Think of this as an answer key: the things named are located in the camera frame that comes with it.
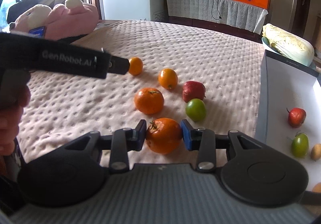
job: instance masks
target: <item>tray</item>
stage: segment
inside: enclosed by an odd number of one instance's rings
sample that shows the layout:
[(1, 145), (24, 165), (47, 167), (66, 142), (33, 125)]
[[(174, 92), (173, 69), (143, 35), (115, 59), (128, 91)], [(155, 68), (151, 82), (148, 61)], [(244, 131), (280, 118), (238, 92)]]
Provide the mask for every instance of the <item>tray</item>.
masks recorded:
[[(261, 65), (261, 95), (255, 139), (299, 161), (309, 173), (307, 191), (321, 182), (321, 160), (310, 158), (312, 147), (321, 143), (321, 76), (310, 69), (272, 51), (265, 51)], [(303, 108), (304, 124), (293, 129), (288, 125), (287, 109)], [(291, 143), (301, 130), (309, 138), (305, 159), (291, 154)]]

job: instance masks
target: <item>tangerine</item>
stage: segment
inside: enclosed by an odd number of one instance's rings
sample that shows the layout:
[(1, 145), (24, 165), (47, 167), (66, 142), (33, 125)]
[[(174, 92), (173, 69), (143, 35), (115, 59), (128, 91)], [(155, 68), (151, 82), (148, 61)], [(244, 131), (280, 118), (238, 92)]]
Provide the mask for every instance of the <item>tangerine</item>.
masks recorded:
[(129, 70), (131, 75), (139, 75), (142, 72), (143, 63), (138, 57), (133, 57), (129, 59)]
[(167, 90), (175, 89), (178, 80), (176, 72), (169, 68), (161, 70), (158, 75), (159, 84)]
[(175, 150), (182, 140), (182, 129), (173, 119), (153, 120), (146, 132), (146, 144), (154, 152), (168, 154)]
[(162, 93), (155, 88), (143, 88), (135, 94), (134, 103), (137, 110), (142, 113), (154, 114), (163, 109), (164, 97)]

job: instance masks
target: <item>bed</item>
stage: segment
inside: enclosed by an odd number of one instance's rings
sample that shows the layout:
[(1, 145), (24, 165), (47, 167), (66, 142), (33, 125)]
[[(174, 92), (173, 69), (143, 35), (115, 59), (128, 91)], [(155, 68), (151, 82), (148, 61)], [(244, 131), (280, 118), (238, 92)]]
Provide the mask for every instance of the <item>bed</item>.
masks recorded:
[[(130, 127), (140, 119), (169, 117), (187, 119), (195, 127), (217, 134), (238, 129), (254, 136), (259, 103), (261, 44), (215, 31), (148, 21), (120, 21), (95, 30), (74, 42), (113, 55), (140, 57), (144, 71), (138, 76), (108, 74), (105, 80), (37, 71), (30, 83), (31, 102), (25, 109), (17, 137), (26, 162), (91, 130), (102, 135)], [(174, 91), (157, 81), (163, 68), (174, 69), (179, 85)], [(204, 83), (207, 117), (193, 123), (185, 114), (182, 85), (188, 80)], [(134, 107), (134, 94), (143, 87), (158, 88), (165, 107), (147, 116)], [(218, 166), (226, 162), (224, 151), (217, 153)], [(191, 163), (197, 152), (188, 152), (183, 143), (169, 155), (159, 155), (144, 145), (141, 152), (129, 152), (134, 163)], [(109, 151), (101, 165), (108, 166)]]

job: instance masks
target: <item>metal screw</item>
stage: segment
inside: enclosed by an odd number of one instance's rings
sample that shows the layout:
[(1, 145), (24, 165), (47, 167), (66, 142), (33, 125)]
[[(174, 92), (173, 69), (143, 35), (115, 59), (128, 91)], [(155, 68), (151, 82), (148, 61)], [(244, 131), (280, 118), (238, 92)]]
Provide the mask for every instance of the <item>metal screw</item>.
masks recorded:
[(214, 164), (209, 161), (200, 162), (197, 166), (201, 170), (211, 170), (212, 168), (214, 168)]
[(124, 162), (121, 162), (121, 161), (118, 161), (118, 162), (114, 162), (111, 167), (114, 169), (114, 170), (123, 170), (127, 167), (126, 163)]

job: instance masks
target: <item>gray fabric cover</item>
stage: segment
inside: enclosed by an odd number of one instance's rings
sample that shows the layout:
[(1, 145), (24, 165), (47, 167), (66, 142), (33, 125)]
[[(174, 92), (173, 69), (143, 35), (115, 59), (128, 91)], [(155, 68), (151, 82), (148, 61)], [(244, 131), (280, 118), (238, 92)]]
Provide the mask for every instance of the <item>gray fabric cover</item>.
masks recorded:
[(268, 11), (234, 0), (167, 0), (168, 15), (226, 24), (260, 34)]

